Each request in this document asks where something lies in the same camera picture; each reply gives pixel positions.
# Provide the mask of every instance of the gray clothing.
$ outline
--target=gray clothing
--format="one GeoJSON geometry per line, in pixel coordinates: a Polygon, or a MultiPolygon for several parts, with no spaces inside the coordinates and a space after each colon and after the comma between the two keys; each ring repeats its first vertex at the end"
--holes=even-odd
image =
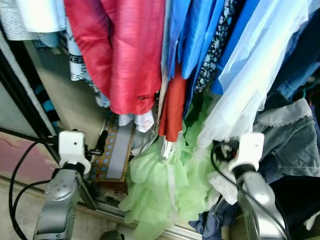
{"type": "Polygon", "coordinates": [[[268,183],[286,175],[320,177],[315,122],[304,98],[262,113],[253,131],[264,134],[259,172],[268,183]]]}

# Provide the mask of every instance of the green ruffled fabric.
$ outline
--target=green ruffled fabric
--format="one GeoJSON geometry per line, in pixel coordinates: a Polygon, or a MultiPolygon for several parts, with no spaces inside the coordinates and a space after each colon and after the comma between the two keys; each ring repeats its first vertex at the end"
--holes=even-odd
{"type": "Polygon", "coordinates": [[[192,126],[186,129],[183,125],[184,135],[168,159],[161,157],[161,137],[131,160],[126,177],[128,196],[119,208],[128,211],[124,218],[127,224],[137,223],[135,239],[154,240],[176,221],[195,221],[208,209],[208,197],[214,191],[207,177],[214,171],[210,149],[198,159],[193,157],[207,107],[202,106],[192,126]]]}

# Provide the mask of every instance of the floor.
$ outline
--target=floor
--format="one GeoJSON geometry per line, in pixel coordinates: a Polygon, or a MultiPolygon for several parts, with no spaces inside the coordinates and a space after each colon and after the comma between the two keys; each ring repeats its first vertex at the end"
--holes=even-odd
{"type": "MultiPolygon", "coordinates": [[[[6,182],[0,181],[0,239],[19,240],[9,216],[8,192],[9,185],[6,182]]],[[[36,222],[43,204],[44,200],[41,197],[29,193],[22,195],[19,201],[16,219],[28,240],[33,239],[36,222]]],[[[131,228],[119,225],[104,217],[77,210],[71,240],[99,240],[104,232],[114,229],[118,229],[123,233],[125,240],[134,240],[131,228]]]]}

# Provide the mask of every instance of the red fabric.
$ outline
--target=red fabric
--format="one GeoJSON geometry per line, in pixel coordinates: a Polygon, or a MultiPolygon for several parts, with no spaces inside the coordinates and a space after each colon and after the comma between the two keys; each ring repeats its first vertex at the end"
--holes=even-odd
{"type": "Polygon", "coordinates": [[[165,0],[64,0],[64,5],[89,75],[111,110],[148,112],[161,87],[165,0]]]}
{"type": "Polygon", "coordinates": [[[159,135],[165,136],[169,142],[176,142],[178,133],[182,130],[187,86],[187,80],[181,75],[181,66],[176,65],[175,77],[171,79],[166,90],[159,124],[159,135]]]}

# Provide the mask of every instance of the black cable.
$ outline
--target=black cable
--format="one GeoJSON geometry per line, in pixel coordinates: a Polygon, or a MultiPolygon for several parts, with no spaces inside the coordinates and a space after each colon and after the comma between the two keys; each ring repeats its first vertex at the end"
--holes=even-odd
{"type": "Polygon", "coordinates": [[[12,177],[11,177],[11,181],[10,181],[10,187],[9,187],[9,214],[10,214],[10,218],[12,221],[12,225],[13,225],[13,229],[16,232],[16,234],[22,239],[22,240],[27,240],[26,236],[24,235],[24,233],[22,232],[21,228],[19,227],[16,218],[15,218],[15,214],[14,214],[14,209],[13,209],[13,192],[14,192],[14,184],[15,184],[15,178],[17,175],[17,172],[22,164],[22,162],[25,160],[26,156],[28,155],[28,153],[31,151],[31,149],[37,145],[38,142],[34,142],[32,143],[28,149],[25,151],[25,153],[23,154],[23,156],[21,157],[20,161],[18,162],[18,164],[15,166],[14,171],[12,173],[12,177]]]}
{"type": "Polygon", "coordinates": [[[47,183],[49,183],[50,181],[51,181],[51,179],[50,179],[50,180],[45,180],[45,181],[34,182],[34,183],[30,184],[30,185],[25,186],[25,187],[19,192],[19,194],[16,196],[15,201],[14,201],[14,204],[13,204],[13,216],[14,216],[14,218],[16,218],[17,205],[18,205],[18,202],[19,202],[22,194],[24,194],[24,192],[27,191],[29,188],[32,188],[32,187],[34,187],[34,186],[36,186],[36,185],[47,184],[47,183]]]}
{"type": "Polygon", "coordinates": [[[284,232],[285,237],[287,240],[291,240],[290,234],[289,232],[282,226],[282,224],[275,218],[275,216],[273,216],[264,206],[262,206],[260,204],[260,202],[258,202],[253,196],[251,196],[248,192],[246,192],[242,186],[238,186],[236,183],[234,183],[230,178],[228,178],[226,175],[224,175],[218,168],[217,164],[214,161],[214,155],[215,155],[215,150],[220,147],[221,144],[215,144],[214,147],[211,150],[211,154],[210,154],[210,158],[211,158],[211,163],[213,165],[213,167],[217,170],[217,172],[219,174],[221,174],[228,182],[230,182],[231,184],[233,184],[234,186],[236,186],[236,188],[242,192],[244,195],[248,196],[256,205],[259,206],[259,208],[261,208],[261,210],[264,211],[265,214],[267,214],[270,218],[272,218],[272,220],[274,220],[276,222],[276,224],[281,228],[281,230],[284,232]]]}

